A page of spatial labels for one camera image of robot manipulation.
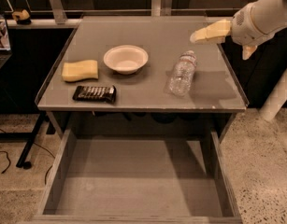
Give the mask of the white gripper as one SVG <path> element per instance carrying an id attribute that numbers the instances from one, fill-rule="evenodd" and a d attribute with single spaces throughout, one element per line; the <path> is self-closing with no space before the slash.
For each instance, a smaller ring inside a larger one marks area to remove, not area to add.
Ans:
<path id="1" fill-rule="evenodd" d="M 256 27 L 251 16 L 252 7 L 253 3 L 248 3 L 234 15 L 232 22 L 216 21 L 193 32 L 190 42 L 193 44 L 221 44 L 231 34 L 233 41 L 243 46 L 242 59 L 248 60 L 257 50 L 256 46 L 274 37 L 273 34 L 264 34 Z"/>

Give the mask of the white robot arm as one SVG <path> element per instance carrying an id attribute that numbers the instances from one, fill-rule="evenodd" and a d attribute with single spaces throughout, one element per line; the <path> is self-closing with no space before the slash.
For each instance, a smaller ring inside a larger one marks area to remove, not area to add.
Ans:
<path id="1" fill-rule="evenodd" d="M 242 47 L 242 60 L 247 61 L 257 48 L 287 28 L 287 0 L 257 0 L 248 3 L 232 19 L 216 21 L 194 31 L 193 44 L 221 44 L 230 36 Z"/>

